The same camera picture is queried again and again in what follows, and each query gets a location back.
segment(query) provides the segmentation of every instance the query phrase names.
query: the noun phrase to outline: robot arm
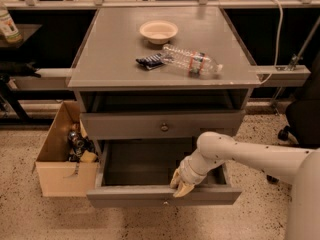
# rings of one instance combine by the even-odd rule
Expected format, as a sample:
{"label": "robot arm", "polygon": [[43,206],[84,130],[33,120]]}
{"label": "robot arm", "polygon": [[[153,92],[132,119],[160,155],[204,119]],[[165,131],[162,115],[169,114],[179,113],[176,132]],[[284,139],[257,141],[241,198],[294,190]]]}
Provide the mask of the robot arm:
{"label": "robot arm", "polygon": [[319,239],[320,149],[243,143],[207,132],[198,138],[197,149],[175,171],[170,183],[171,188],[178,187],[174,196],[188,194],[225,160],[235,160],[292,184],[286,239]]}

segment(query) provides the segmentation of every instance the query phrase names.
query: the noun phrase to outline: white cable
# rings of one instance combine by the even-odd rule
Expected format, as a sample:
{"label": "white cable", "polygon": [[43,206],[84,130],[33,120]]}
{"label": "white cable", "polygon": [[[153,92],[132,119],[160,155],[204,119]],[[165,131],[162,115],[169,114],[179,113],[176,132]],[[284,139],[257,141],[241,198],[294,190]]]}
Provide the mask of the white cable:
{"label": "white cable", "polygon": [[[283,20],[283,9],[282,9],[282,6],[281,6],[279,0],[271,0],[271,1],[273,1],[274,3],[276,3],[278,5],[279,11],[280,11],[280,18],[279,18],[277,39],[276,39],[276,53],[275,53],[275,58],[274,58],[274,66],[276,67],[278,64],[278,56],[279,56],[279,41],[280,41],[280,32],[281,32],[282,20]],[[272,76],[272,74],[269,74],[268,77],[261,82],[261,84],[264,84],[265,82],[267,82],[271,76]]]}

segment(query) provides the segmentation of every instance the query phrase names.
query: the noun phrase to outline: speckled floor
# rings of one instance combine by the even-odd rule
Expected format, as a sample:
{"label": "speckled floor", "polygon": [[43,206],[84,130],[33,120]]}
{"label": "speckled floor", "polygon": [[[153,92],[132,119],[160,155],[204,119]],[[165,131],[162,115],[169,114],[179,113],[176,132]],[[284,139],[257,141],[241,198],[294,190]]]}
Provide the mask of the speckled floor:
{"label": "speckled floor", "polygon": [[[292,144],[277,139],[285,125],[283,114],[251,107],[235,138]],[[46,135],[0,128],[0,239],[284,239],[290,186],[236,162],[227,169],[243,193],[231,206],[95,209],[86,198],[44,198],[32,169]]]}

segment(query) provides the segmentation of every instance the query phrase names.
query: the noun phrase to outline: gray cabinet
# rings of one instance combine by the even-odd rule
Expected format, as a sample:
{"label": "gray cabinet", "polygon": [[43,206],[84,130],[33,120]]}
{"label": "gray cabinet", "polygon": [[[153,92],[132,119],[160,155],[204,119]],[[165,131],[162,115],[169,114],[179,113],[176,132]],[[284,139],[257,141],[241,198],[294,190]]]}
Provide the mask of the gray cabinet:
{"label": "gray cabinet", "polygon": [[[101,151],[96,207],[232,204],[240,194],[220,166],[192,193],[173,198],[169,183],[205,131],[235,135],[260,82],[217,7],[102,8],[69,82],[81,122]],[[163,66],[145,71],[136,58],[159,52],[139,34],[148,20],[174,22],[178,47],[205,49],[224,65],[212,79]],[[188,28],[196,24],[196,31]]]}

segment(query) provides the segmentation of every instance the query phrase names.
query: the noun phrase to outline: drawer knob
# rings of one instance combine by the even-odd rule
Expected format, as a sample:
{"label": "drawer knob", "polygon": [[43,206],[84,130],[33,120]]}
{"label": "drawer knob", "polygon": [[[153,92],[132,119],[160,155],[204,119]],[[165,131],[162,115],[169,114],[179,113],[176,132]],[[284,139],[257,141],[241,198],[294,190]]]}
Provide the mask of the drawer knob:
{"label": "drawer knob", "polygon": [[163,132],[167,132],[169,130],[169,126],[166,123],[163,123],[160,129]]}

